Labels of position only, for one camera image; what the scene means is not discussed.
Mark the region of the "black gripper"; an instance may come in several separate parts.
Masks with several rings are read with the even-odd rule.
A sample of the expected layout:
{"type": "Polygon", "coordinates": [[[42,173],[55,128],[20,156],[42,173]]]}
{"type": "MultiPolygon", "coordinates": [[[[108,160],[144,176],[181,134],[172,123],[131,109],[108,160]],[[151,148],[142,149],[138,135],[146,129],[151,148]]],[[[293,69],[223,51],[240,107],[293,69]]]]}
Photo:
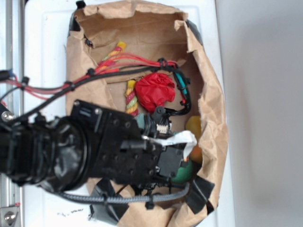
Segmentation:
{"type": "Polygon", "coordinates": [[[78,124],[87,152],[84,175],[139,188],[167,186],[178,169],[186,166],[184,143],[161,145],[145,138],[129,114],[82,100],[74,102],[72,123],[78,124]]]}

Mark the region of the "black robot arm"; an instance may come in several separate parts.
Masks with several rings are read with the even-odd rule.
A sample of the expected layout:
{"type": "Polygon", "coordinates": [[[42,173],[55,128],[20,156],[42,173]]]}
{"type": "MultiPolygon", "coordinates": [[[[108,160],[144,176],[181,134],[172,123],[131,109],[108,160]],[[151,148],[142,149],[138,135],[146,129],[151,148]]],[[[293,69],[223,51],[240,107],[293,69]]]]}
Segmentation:
{"type": "Polygon", "coordinates": [[[14,183],[70,191],[90,178],[117,184],[166,184],[188,155],[187,141],[161,135],[150,117],[145,130],[129,114],[81,100],[70,115],[37,115],[0,125],[0,171],[14,183]]]}

